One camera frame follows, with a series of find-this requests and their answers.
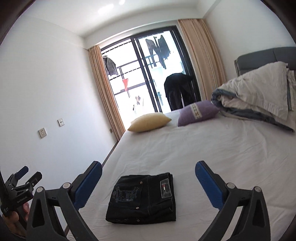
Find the purple pillow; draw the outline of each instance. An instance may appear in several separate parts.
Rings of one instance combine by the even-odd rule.
[[[208,100],[195,102],[181,109],[178,126],[186,126],[191,123],[214,118],[218,112],[219,108]]]

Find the orange curtain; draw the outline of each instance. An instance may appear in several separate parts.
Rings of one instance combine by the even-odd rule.
[[[212,92],[226,82],[214,40],[202,19],[181,19],[178,22],[197,74],[202,100],[211,100]]]
[[[89,49],[89,60],[111,128],[119,141],[125,132],[125,128],[105,70],[101,49],[98,45]]]

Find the pillow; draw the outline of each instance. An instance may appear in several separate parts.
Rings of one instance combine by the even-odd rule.
[[[191,123],[214,118],[218,112],[219,108],[208,100],[195,102],[181,109],[178,126],[186,126]]]
[[[156,113],[146,114],[133,120],[128,130],[133,132],[151,131],[151,130],[165,126],[171,120],[172,119],[165,116],[163,113],[156,112]]]

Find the metal screw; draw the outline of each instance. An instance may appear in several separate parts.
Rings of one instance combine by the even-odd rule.
[[[43,187],[38,187],[37,189],[36,189],[36,192],[42,192],[43,191]]]
[[[227,183],[227,187],[230,189],[234,189],[235,185],[233,183]]]
[[[67,189],[71,186],[71,183],[64,183],[63,184],[63,188]]]
[[[261,192],[261,188],[260,187],[255,187],[255,191],[256,192]]]

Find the yellow pillow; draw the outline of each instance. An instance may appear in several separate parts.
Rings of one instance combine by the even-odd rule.
[[[129,131],[133,132],[144,132],[151,131],[160,127],[165,126],[172,119],[165,116],[162,113],[151,113],[138,117],[131,122],[131,126],[128,128]]]

